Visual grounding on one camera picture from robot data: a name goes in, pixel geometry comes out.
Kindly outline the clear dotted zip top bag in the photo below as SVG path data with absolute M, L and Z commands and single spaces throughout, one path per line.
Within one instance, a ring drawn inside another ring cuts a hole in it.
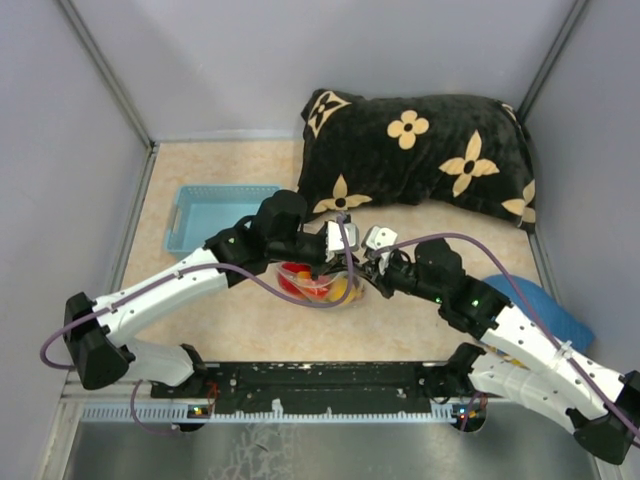
M 288 299 L 313 305 L 334 303 L 347 291 L 347 261 L 337 254 L 328 265 L 316 269 L 303 263 L 280 261 L 275 264 L 275 277 Z

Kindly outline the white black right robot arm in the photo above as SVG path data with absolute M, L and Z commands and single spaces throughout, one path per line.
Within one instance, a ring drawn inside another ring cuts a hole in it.
M 446 372 L 461 396 L 490 394 L 539 413 L 591 455 L 620 465 L 639 444 L 639 373 L 622 374 L 560 341 L 527 300 L 519 304 L 465 273 L 448 235 L 412 241 L 408 257 L 394 231 L 365 237 L 365 277 L 386 298 L 396 292 L 434 302 L 448 325 L 475 339 Z

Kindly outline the red yellow toy pepper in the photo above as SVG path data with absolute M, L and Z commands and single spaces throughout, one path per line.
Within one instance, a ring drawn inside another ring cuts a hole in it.
M 313 279 L 309 266 L 290 262 L 277 266 L 276 278 L 284 292 L 293 297 L 314 302 L 326 300 L 331 280 L 328 276 Z

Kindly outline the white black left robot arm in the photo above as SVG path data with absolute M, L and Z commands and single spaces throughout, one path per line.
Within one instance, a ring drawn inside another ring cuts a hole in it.
M 299 263 L 317 272 L 353 265 L 359 232 L 349 215 L 309 233 L 303 229 L 306 208 L 301 195 L 279 190 L 255 214 L 221 230 L 163 272 L 97 299 L 84 293 L 69 298 L 64 342 L 82 386 L 99 390 L 129 378 L 176 388 L 189 397 L 201 394 L 208 373 L 194 347 L 140 341 L 137 334 L 203 295 L 258 279 L 273 263 Z

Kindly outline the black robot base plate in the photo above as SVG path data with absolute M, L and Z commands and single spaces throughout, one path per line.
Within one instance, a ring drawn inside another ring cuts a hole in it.
M 154 382 L 154 399 L 201 399 L 217 414 L 270 413 L 278 401 L 285 414 L 429 413 L 431 403 L 475 393 L 464 363 L 223 362 L 170 387 Z

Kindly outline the yellow orange toy fruit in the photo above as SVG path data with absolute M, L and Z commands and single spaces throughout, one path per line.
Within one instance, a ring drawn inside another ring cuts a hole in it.
M 348 279 L 346 277 L 338 277 L 331 284 L 326 299 L 329 302 L 337 302 L 344 297 L 342 304 L 349 304 L 356 300 L 359 296 L 359 288 L 353 285 L 348 289 Z

